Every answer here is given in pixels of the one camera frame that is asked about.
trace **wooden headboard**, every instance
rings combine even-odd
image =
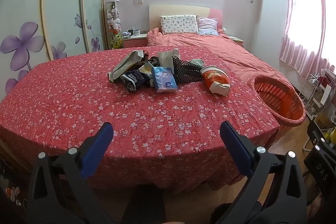
[[[217,18],[217,29],[221,29],[223,25],[222,10],[191,6],[191,5],[176,5],[176,4],[153,4],[149,5],[149,28],[153,30],[159,27],[161,29],[160,16],[173,15],[199,15],[207,18]]]

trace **pink pillow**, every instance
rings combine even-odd
[[[217,30],[217,18],[197,17],[198,28]]]

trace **blue tissue box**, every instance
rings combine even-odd
[[[153,67],[152,76],[156,92],[167,93],[177,91],[177,84],[170,68]]]

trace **paper bag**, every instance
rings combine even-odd
[[[168,52],[158,52],[157,57],[159,58],[159,63],[161,67],[170,68],[172,73],[174,74],[174,64],[173,64],[173,56],[177,56],[180,58],[179,49],[175,48]]]
[[[114,82],[119,78],[125,71],[127,71],[136,62],[141,61],[143,58],[142,50],[135,50],[130,52],[123,60],[121,60],[118,65],[116,65],[112,71],[109,72],[109,80]]]

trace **pink duvet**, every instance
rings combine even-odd
[[[292,86],[279,71],[238,46],[222,30],[218,33],[219,36],[189,33],[163,35],[158,28],[155,28],[149,31],[147,40],[148,46],[204,46],[231,67],[247,84],[257,75],[267,75]]]

